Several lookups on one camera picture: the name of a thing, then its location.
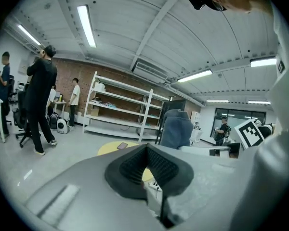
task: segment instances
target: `window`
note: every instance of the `window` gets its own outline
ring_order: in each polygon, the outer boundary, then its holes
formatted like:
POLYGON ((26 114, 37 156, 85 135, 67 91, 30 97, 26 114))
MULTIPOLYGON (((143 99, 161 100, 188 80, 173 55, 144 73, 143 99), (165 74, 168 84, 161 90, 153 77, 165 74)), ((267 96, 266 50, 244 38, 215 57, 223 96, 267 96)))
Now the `window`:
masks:
POLYGON ((216 109, 215 119, 211 131, 211 137, 214 137, 216 128, 222 125, 222 117, 228 118, 228 125, 234 128, 248 119, 258 119, 262 124, 265 123, 265 112, 247 111, 247 110, 230 110, 230 109, 216 109))

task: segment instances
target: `red brick wall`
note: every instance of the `red brick wall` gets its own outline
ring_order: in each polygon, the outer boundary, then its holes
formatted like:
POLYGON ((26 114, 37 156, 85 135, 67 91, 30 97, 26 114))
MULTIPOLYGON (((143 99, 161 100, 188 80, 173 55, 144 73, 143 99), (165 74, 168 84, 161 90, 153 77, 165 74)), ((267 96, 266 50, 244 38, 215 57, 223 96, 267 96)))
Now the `red brick wall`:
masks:
MULTIPOLYGON (((107 77, 110 79, 114 79, 135 87, 139 87, 144 90, 150 91, 150 89, 154 90, 154 93, 164 96, 164 97, 169 97, 173 95, 170 91, 165 90, 164 88, 161 88, 159 86, 153 85, 149 82, 145 82, 141 79, 138 79, 136 77, 133 77, 131 75, 125 74, 120 71, 116 71, 111 68, 107 68, 104 66, 96 65, 96 64, 89 64, 89 63, 84 63, 84 62, 77 62, 77 61, 72 61, 72 60, 63 60, 63 59, 54 59, 53 62, 55 63, 57 69, 58 69, 58 75, 57 75, 57 91, 60 91, 61 94, 63 95, 63 99, 65 101, 68 101, 71 97, 71 93, 73 91, 73 84, 72 84, 72 79, 73 78, 78 78, 79 79, 79 87, 80 87, 80 97, 79 97, 79 109, 84 115, 85 112, 85 107, 86 107, 86 101, 90 89, 90 85, 92 82, 93 75, 95 71, 98 72, 98 75, 101 75, 103 77, 107 77)), ((137 99, 142 101, 142 95, 127 91, 124 89, 112 87, 112 86, 107 86, 106 85, 106 90, 108 92, 116 93, 122 96, 127 96, 129 98, 137 99)), ((115 104, 117 108, 121 109, 126 109, 130 111, 135 111, 135 112, 140 112, 141 106, 136 103, 132 102, 127 102, 121 99, 109 97, 109 96, 104 96, 101 94, 97 94, 97 97, 100 97, 103 102, 110 102, 112 104, 115 104)), ((152 104, 155 105, 161 105, 161 102, 158 100, 152 100, 152 104)), ((186 109, 185 109, 189 115, 191 115, 191 111, 198 111, 200 112, 200 107, 193 104, 190 101, 187 101, 186 109)), ((149 114, 153 114, 156 116, 159 116, 160 110, 150 108, 149 114)), ((128 114, 128 113, 123 113, 123 112, 118 112, 115 110, 110 110, 110 109, 105 109, 105 108, 100 108, 99 114, 102 116, 109 116, 109 117, 115 117, 115 118, 122 118, 130 121, 137 121, 138 116, 128 114)), ((155 124, 156 119, 148 119, 148 123, 155 124)))

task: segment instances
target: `gray floor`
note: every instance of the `gray floor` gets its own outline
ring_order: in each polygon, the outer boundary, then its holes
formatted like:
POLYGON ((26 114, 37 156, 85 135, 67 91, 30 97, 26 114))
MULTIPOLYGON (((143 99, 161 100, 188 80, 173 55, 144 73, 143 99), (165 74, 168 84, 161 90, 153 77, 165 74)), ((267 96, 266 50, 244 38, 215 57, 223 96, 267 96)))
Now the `gray floor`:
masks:
MULTIPOLYGON (((41 136, 46 155, 33 152, 34 144, 29 139, 20 148, 20 139, 15 138, 18 127, 8 125, 11 135, 6 143, 0 139, 0 184, 14 199, 24 203, 38 188, 72 166, 73 164, 97 156, 98 150, 112 141, 134 141, 119 137, 104 136, 96 133, 82 134, 82 127, 68 134, 59 134, 53 130, 58 141, 51 147, 41 136)), ((201 142, 197 146, 208 146, 201 142)))

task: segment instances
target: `black office chair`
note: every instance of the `black office chair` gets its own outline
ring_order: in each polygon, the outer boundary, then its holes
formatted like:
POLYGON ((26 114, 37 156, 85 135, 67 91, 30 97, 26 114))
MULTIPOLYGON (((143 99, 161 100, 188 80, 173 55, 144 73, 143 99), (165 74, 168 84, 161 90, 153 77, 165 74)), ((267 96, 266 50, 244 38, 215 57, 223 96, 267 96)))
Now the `black office chair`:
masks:
MULTIPOLYGON (((15 93, 14 93, 14 83, 15 83, 14 76, 10 75, 10 78, 9 78, 9 81, 8 81, 8 99, 9 99, 9 102, 10 102, 10 99, 12 98, 12 96, 15 95, 15 93)), ((6 120, 6 123, 10 123, 10 125, 12 125, 12 121, 6 120)))
POLYGON ((23 136, 19 145, 23 148, 23 142, 26 138, 31 138, 32 134, 30 131, 29 124, 27 122, 26 117, 26 110, 24 108, 24 101, 25 101, 26 92, 20 91, 18 92, 18 109, 13 111, 14 121, 16 122, 17 126, 20 128, 19 131, 23 131, 21 133, 15 134, 16 139, 20 136, 23 136))

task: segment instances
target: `ceiling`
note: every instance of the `ceiling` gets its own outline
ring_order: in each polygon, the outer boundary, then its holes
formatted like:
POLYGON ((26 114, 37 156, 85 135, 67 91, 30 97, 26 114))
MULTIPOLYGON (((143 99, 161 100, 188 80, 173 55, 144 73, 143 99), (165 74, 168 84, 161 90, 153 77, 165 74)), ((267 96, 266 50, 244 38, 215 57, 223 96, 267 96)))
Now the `ceiling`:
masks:
POLYGON ((265 100, 276 80, 273 66, 251 68, 250 59, 276 54, 273 19, 204 7, 188 0, 22 0, 6 20, 6 31, 31 51, 37 45, 17 28, 22 24, 57 56, 131 73, 142 60, 166 73, 162 84, 193 98, 231 103, 265 100), (88 5, 96 48, 84 35, 77 7, 88 5), (186 83, 180 77, 211 69, 213 75, 186 83))

